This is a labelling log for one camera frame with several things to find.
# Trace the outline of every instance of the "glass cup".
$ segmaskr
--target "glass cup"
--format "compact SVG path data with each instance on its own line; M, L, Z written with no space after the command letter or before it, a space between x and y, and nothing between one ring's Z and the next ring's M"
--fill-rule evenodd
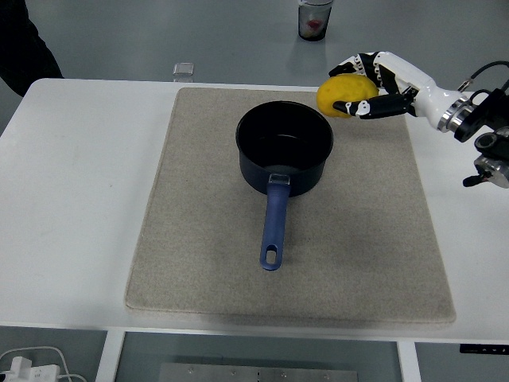
M325 37L334 0L298 0L299 36L307 41Z

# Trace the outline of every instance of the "lemon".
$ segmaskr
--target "lemon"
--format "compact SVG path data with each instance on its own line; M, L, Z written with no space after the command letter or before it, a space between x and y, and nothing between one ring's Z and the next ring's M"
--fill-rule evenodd
M339 74L326 80L317 92L318 109L329 117L351 117L332 107L336 101L353 102L370 99L379 94L376 85L366 76L353 73Z

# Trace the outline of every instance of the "white table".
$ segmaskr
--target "white table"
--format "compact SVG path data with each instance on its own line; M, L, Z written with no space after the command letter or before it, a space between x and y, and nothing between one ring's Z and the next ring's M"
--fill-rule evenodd
M39 80L0 138L0 325L105 329L98 380L109 380L126 331L397 341L403 375L413 343L509 343L509 191L466 189L473 140L460 144L408 117L457 321L439 330L233 326L134 316L124 290L173 101L184 86Z

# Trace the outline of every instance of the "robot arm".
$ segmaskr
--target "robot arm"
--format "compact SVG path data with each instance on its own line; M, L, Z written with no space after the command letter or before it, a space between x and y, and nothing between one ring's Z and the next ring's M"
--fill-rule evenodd
M343 73L364 75L387 94L352 103L338 100L333 104L335 109L361 119L410 113L426 117L432 127L442 132L453 131L454 126L441 119L454 102L464 98L463 94L439 88L433 78L401 57L389 52L357 54L336 66L329 75Z
M485 65L465 81L457 91L439 88L424 72L389 52L360 53L348 58L329 72L330 76L356 73L368 77L380 91L386 93L357 102L338 99L332 105L338 111L361 119L377 119L409 113L428 119L431 127L452 131L460 142L469 140L482 126L494 130L482 134L474 143L481 155L474 161L478 175L464 180L465 186L490 181L509 188L509 96L501 89L488 93L479 105L463 90L486 68L508 61Z

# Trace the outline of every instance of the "cooking pot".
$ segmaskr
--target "cooking pot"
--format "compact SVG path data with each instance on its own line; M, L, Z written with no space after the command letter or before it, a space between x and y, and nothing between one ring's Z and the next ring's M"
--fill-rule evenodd
M235 140L244 179L267 195L260 264L275 271L282 264L288 199L320 180L332 150L332 129L311 107L273 101L242 117Z

